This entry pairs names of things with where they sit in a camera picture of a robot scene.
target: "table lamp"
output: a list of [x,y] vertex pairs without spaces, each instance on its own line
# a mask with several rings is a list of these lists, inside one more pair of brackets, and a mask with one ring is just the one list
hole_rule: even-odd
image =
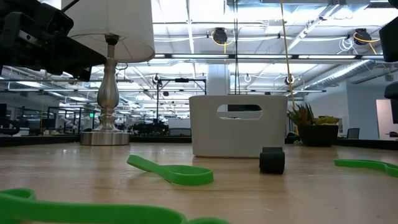
[[[62,0],[62,7],[72,0]],[[114,108],[119,103],[116,84],[118,62],[144,62],[155,56],[152,9],[149,0],[82,0],[66,11],[75,23],[69,36],[105,55],[104,78],[98,90],[99,126],[81,133],[80,144],[129,144],[130,134],[118,130]]]

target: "yellow cable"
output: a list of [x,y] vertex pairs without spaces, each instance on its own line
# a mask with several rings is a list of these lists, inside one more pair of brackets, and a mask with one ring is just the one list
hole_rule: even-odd
[[377,55],[377,52],[376,52],[376,50],[374,49],[373,44],[372,44],[372,43],[369,43],[369,46],[371,46],[371,48],[372,48],[374,54]]
[[374,43],[374,42],[380,41],[380,39],[377,39],[377,40],[363,40],[363,39],[359,39],[359,38],[356,37],[356,34],[358,34],[358,33],[355,33],[353,37],[354,37],[355,39],[357,39],[357,40],[359,40],[359,41],[362,41],[362,42],[365,42],[365,43]]
[[371,48],[372,48],[374,54],[377,54],[376,50],[375,50],[374,47],[373,47],[373,44],[372,44],[372,43],[369,43],[369,45],[371,46]]
[[229,42],[228,44],[227,44],[227,43],[225,43],[225,44],[219,44],[219,43],[217,43],[217,42],[214,40],[213,34],[214,34],[214,31],[211,33],[211,39],[213,40],[213,42],[214,42],[216,45],[224,46],[224,45],[232,44],[232,43],[234,42],[233,40],[231,40],[231,42]]
[[285,26],[285,18],[284,18],[284,0],[280,0],[280,10],[282,11],[282,25],[284,28],[284,42],[285,42],[285,54],[286,54],[288,83],[289,83],[289,88],[290,88],[290,95],[292,96],[293,110],[296,110],[296,104],[294,101],[294,94],[293,94],[292,74],[290,73],[290,65],[289,65],[289,53],[287,52],[286,26]]

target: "potted plant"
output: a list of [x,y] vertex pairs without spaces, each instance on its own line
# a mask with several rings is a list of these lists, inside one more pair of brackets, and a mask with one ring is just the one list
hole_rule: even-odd
[[321,116],[314,118],[311,106],[297,105],[287,116],[298,127],[298,135],[306,146],[330,147],[337,139],[339,118]]

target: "office chair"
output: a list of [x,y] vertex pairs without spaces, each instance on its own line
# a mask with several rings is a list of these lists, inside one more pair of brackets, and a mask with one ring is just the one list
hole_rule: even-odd
[[347,131],[347,139],[359,139],[359,128],[349,128]]

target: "desk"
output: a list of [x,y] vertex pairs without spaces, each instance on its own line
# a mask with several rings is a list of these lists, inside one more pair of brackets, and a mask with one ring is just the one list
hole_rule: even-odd
[[[213,169],[215,182],[189,187],[126,164],[131,153],[160,164]],[[259,173],[257,159],[202,159],[190,144],[89,147],[54,144],[0,148],[0,189],[28,187],[43,200],[170,207],[189,219],[234,224],[396,223],[398,178],[333,160],[398,164],[398,152],[352,147],[286,146],[284,175]]]

